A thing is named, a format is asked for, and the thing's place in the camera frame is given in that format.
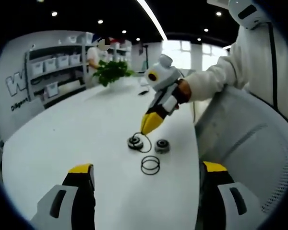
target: ceiling light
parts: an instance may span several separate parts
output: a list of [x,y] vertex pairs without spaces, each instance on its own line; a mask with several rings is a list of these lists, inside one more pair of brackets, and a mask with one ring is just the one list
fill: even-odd
[[230,49],[231,45],[223,47],[224,50]]
[[149,8],[146,1],[145,0],[137,0],[137,2],[142,6],[143,10],[145,10],[147,15],[153,21],[153,23],[154,23],[155,27],[157,28],[157,30],[159,31],[159,34],[161,35],[162,39],[164,41],[167,41],[168,40],[167,36],[165,35],[160,23],[158,22],[158,19],[156,18],[156,16],[152,12],[152,10]]

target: green plant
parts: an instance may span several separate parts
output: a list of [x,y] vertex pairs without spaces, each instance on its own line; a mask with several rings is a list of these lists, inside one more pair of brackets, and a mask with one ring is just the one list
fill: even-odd
[[99,83],[106,87],[109,83],[115,82],[121,77],[129,77],[132,74],[134,74],[134,71],[128,69],[127,62],[125,61],[110,61],[106,63],[101,60],[99,68],[93,74],[93,77],[99,77]]

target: person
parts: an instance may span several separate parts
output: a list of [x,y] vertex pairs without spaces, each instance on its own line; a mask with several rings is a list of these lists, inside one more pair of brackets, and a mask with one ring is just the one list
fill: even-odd
[[245,89],[288,121],[288,46],[265,12],[251,0],[229,0],[228,10],[240,25],[230,54],[207,71],[181,81],[189,101],[212,98],[225,85]]
[[88,49],[86,57],[88,61],[88,74],[84,78],[84,81],[88,88],[98,85],[98,78],[93,77],[93,74],[97,72],[100,60],[104,62],[109,62],[109,48],[110,39],[106,37],[100,38],[97,41],[97,46]]

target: window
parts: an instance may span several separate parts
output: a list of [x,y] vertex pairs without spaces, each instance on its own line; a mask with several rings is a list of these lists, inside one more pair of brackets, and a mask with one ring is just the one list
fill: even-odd
[[219,57],[227,56],[228,51],[223,50],[221,47],[213,46],[209,44],[202,45],[202,70],[207,70],[210,66],[213,66],[217,63]]
[[191,69],[191,42],[163,41],[162,53],[173,59],[172,65],[178,69]]

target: white tabletop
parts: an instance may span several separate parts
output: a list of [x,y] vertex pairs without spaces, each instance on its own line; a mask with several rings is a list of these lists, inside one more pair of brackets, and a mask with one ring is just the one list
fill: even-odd
[[[30,220],[38,201],[68,170],[92,163],[98,230],[193,230],[199,202],[199,163],[190,107],[184,104],[148,135],[166,139],[165,155],[139,153],[127,139],[140,129],[154,97],[129,79],[119,90],[98,86],[42,112],[4,145],[2,174],[7,194]],[[143,150],[149,148],[144,137]],[[160,159],[156,175],[141,172],[148,155]]]

